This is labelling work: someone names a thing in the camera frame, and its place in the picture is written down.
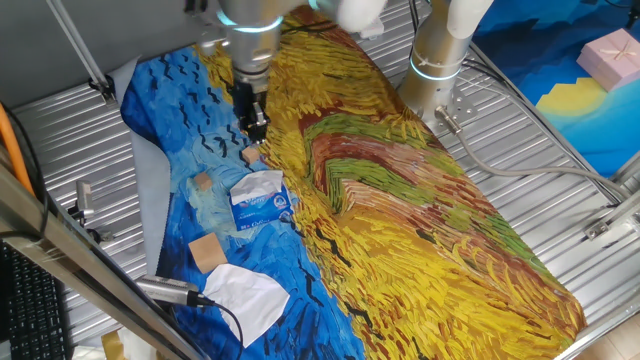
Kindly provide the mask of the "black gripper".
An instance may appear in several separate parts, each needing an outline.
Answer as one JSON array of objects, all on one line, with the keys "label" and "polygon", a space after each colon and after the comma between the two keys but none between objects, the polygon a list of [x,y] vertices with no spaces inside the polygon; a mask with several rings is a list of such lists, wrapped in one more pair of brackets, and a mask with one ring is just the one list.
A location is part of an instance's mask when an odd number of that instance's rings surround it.
[{"label": "black gripper", "polygon": [[251,143],[264,143],[270,118],[266,114],[266,92],[255,92],[250,83],[235,80],[233,85],[234,113],[241,121],[241,130]]}]

